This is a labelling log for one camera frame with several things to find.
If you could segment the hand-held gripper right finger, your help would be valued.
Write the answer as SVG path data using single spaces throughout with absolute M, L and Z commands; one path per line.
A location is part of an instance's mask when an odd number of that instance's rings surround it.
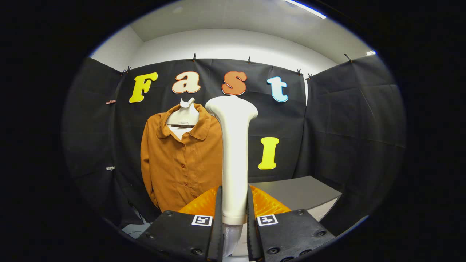
M 335 236 L 307 210 L 290 210 L 249 186 L 247 249 L 250 262 L 286 262 L 318 251 Z

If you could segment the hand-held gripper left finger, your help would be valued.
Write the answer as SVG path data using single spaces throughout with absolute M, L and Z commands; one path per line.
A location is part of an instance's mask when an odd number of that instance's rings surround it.
M 136 242 L 168 262 L 221 262 L 221 186 L 217 189 L 214 204 L 214 216 L 167 210 L 136 239 Z

